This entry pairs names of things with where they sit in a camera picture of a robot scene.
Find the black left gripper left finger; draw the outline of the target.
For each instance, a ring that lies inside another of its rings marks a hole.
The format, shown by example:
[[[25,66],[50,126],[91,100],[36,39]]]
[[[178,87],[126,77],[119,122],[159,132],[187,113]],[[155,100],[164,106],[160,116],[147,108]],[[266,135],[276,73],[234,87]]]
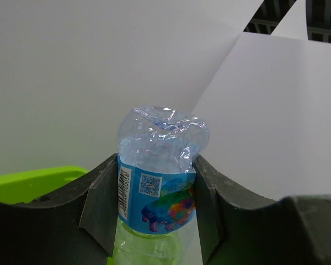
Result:
[[[0,176],[0,264],[109,264],[118,219],[117,156]]]

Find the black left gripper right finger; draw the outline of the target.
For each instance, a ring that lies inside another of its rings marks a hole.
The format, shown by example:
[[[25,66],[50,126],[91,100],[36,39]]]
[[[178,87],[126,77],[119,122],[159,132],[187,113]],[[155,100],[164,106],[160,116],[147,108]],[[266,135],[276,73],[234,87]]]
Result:
[[[331,264],[331,195],[274,201],[195,162],[194,198],[204,264]]]

